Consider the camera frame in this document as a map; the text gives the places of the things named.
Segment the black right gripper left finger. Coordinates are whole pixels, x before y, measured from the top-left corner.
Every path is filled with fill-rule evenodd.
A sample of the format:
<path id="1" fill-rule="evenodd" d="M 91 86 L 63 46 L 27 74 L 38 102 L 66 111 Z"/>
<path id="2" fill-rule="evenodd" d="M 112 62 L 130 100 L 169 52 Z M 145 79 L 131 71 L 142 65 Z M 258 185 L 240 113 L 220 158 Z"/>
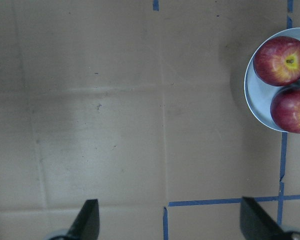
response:
<path id="1" fill-rule="evenodd" d="M 64 240 L 97 240 L 100 233 L 98 199 L 85 201 L 77 217 L 63 237 Z"/>

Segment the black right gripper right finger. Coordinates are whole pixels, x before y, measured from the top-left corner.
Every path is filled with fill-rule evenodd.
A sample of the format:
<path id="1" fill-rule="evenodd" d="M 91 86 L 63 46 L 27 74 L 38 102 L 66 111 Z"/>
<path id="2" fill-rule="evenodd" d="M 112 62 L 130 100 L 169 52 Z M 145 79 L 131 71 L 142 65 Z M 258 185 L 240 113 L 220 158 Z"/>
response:
<path id="1" fill-rule="evenodd" d="M 299 231 L 284 231 L 252 197 L 241 198 L 239 226 L 246 240 L 300 240 Z"/>

